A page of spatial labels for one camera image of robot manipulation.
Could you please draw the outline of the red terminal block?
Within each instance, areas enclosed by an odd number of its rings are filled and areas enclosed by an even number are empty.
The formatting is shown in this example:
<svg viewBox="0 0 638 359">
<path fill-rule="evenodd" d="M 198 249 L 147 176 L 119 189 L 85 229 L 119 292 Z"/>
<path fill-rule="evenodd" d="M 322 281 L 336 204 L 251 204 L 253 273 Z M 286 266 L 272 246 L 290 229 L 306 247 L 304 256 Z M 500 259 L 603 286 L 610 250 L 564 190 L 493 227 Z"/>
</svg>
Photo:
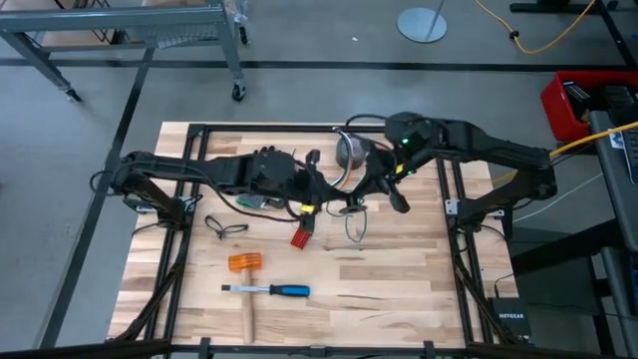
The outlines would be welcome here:
<svg viewBox="0 0 638 359">
<path fill-rule="evenodd" d="M 311 231 L 303 228 L 302 226 L 299 226 L 290 240 L 290 245 L 297 249 L 303 250 L 311 237 Z"/>
</svg>

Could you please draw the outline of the black Netgear switch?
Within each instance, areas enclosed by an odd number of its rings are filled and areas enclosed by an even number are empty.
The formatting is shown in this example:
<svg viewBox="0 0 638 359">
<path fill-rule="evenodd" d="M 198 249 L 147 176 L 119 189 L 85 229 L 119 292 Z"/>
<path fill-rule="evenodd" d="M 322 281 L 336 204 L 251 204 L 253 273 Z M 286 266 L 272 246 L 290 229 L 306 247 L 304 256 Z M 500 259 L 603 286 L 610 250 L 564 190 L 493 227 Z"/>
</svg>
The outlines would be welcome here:
<svg viewBox="0 0 638 359">
<path fill-rule="evenodd" d="M 488 300 L 496 316 L 514 336 L 531 342 L 531 329 L 526 303 L 517 297 L 493 297 Z"/>
</svg>

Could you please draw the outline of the black grey work glove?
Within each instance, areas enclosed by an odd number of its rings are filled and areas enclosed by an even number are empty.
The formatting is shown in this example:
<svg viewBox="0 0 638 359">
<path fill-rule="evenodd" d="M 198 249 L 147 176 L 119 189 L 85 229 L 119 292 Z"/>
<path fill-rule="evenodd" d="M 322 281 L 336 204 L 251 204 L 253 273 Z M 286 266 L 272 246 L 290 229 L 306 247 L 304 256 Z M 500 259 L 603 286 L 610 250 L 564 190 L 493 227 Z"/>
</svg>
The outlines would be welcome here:
<svg viewBox="0 0 638 359">
<path fill-rule="evenodd" d="M 245 168 L 244 179 L 248 190 L 235 200 L 238 204 L 254 209 L 283 209 L 286 200 L 281 193 L 285 182 L 284 165 L 279 158 L 282 152 L 274 146 L 255 150 Z"/>
</svg>

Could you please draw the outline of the grey desk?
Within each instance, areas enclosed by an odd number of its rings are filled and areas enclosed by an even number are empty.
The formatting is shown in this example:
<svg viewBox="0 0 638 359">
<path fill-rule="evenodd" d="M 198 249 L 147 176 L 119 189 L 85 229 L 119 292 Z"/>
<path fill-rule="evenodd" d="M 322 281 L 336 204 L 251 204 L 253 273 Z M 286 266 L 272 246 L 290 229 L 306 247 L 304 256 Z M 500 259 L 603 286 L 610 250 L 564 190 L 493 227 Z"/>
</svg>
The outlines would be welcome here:
<svg viewBox="0 0 638 359">
<path fill-rule="evenodd" d="M 631 181 L 625 153 L 605 134 L 595 142 L 600 167 L 619 229 L 617 244 L 602 250 L 626 353 L 638 359 L 638 184 Z"/>
</svg>

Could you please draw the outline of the orange-headed wooden mallet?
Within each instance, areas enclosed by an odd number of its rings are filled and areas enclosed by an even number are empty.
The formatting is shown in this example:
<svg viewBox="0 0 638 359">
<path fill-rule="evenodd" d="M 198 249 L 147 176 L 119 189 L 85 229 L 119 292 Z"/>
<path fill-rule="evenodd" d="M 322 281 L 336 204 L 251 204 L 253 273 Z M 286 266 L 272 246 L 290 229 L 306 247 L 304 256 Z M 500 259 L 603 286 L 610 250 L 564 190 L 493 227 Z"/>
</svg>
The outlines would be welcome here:
<svg viewBox="0 0 638 359">
<path fill-rule="evenodd" d="M 260 252 L 235 254 L 228 257 L 228 268 L 231 272 L 239 273 L 241 286 L 252 286 L 252 274 L 262 267 Z M 254 311 L 251 292 L 241 291 L 241 315 L 243 341 L 245 344 L 254 342 Z"/>
</svg>

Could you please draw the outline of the black box device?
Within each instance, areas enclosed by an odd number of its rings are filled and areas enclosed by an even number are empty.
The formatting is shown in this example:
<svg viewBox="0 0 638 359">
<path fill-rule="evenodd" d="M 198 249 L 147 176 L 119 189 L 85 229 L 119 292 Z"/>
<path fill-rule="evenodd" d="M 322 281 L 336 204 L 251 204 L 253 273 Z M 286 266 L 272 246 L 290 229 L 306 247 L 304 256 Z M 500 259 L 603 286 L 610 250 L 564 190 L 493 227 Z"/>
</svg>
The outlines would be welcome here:
<svg viewBox="0 0 638 359">
<path fill-rule="evenodd" d="M 563 88 L 574 113 L 574 117 L 580 122 L 588 122 L 589 108 L 591 105 L 590 95 L 572 81 L 564 82 Z"/>
</svg>

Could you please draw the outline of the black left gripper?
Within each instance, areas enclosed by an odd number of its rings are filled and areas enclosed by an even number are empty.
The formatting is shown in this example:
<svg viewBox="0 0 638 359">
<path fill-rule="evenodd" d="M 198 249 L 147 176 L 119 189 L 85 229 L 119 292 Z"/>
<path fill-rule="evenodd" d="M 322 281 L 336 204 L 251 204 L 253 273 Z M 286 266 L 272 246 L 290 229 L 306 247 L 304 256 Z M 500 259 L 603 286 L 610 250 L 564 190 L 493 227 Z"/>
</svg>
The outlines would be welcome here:
<svg viewBox="0 0 638 359">
<path fill-rule="evenodd" d="M 312 206 L 312 212 L 320 212 L 323 202 L 351 202 L 348 192 L 329 187 L 323 175 L 313 167 L 294 167 L 291 200 L 302 206 Z"/>
</svg>

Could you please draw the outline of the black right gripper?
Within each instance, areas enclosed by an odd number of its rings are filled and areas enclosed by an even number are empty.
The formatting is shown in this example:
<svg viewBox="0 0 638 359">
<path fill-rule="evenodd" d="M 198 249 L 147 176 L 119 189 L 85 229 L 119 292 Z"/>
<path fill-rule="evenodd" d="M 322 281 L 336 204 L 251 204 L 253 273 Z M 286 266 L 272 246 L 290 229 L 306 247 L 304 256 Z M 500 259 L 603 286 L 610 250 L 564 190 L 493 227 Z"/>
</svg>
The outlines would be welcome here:
<svg viewBox="0 0 638 359">
<path fill-rule="evenodd" d="M 361 206 L 365 198 L 376 193 L 387 195 L 400 193 L 395 175 L 397 161 L 393 152 L 372 148 L 367 156 L 367 165 L 369 178 L 362 179 L 352 190 L 351 206 Z"/>
</svg>

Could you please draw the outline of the chisel with blue-black handle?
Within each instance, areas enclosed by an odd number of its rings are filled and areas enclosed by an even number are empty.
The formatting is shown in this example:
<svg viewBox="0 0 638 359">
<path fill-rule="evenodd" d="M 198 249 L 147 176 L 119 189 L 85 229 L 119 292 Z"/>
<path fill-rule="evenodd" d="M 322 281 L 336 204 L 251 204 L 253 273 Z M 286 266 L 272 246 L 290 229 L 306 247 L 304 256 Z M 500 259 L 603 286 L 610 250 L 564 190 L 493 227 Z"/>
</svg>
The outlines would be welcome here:
<svg viewBox="0 0 638 359">
<path fill-rule="evenodd" d="M 297 284 L 271 284 L 269 286 L 222 284 L 220 286 L 220 289 L 222 291 L 229 292 L 265 292 L 269 295 L 279 295 L 286 297 L 309 297 L 311 295 L 311 289 L 309 286 Z"/>
</svg>

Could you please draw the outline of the black keyboard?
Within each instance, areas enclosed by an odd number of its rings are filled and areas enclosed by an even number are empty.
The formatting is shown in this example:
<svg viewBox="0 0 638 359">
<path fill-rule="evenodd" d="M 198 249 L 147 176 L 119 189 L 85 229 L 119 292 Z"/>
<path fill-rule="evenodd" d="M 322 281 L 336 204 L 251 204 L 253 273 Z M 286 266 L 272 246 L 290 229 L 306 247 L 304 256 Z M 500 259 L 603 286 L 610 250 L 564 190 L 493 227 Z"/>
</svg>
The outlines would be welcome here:
<svg viewBox="0 0 638 359">
<path fill-rule="evenodd" d="M 638 128 L 622 132 L 622 143 L 630 180 L 638 185 Z"/>
</svg>

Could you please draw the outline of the round grey stand base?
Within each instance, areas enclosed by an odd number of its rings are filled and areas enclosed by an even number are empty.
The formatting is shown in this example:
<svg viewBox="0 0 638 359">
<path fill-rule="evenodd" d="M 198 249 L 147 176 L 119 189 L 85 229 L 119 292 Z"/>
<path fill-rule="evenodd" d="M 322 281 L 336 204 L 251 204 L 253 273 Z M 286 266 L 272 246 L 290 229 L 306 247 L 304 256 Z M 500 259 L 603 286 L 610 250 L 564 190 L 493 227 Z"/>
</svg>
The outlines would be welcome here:
<svg viewBox="0 0 638 359">
<path fill-rule="evenodd" d="M 399 33 L 415 43 L 440 41 L 448 32 L 448 23 L 442 15 L 445 3 L 446 0 L 439 0 L 435 9 L 413 7 L 404 10 L 397 18 Z"/>
</svg>

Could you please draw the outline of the red plastic bin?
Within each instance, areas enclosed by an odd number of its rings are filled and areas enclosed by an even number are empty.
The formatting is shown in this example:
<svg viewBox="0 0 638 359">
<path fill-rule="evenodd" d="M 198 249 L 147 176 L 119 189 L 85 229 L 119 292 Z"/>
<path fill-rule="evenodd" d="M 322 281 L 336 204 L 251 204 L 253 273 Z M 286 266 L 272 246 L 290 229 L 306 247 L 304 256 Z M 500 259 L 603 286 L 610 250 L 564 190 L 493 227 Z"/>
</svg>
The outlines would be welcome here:
<svg viewBox="0 0 638 359">
<path fill-rule="evenodd" d="M 577 101 L 569 95 L 567 84 L 579 87 L 588 100 Z M 638 70 L 632 71 L 559 71 L 542 90 L 540 100 L 555 139 L 571 143 L 591 134 L 582 120 L 586 111 L 602 111 L 605 85 L 631 85 L 638 90 Z"/>
</svg>

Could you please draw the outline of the grey metal cart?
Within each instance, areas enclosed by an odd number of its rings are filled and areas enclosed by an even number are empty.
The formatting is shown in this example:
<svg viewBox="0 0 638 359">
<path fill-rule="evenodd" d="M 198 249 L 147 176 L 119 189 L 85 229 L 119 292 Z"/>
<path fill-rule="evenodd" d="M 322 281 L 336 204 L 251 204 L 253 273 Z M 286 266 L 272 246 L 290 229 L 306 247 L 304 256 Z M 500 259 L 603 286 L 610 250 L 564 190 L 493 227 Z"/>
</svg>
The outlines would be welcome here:
<svg viewBox="0 0 638 359">
<path fill-rule="evenodd" d="M 73 101 L 81 97 L 51 59 L 54 52 L 217 45 L 231 73 L 231 98 L 246 93 L 238 45 L 245 17 L 234 0 L 0 0 L 0 39 Z"/>
</svg>

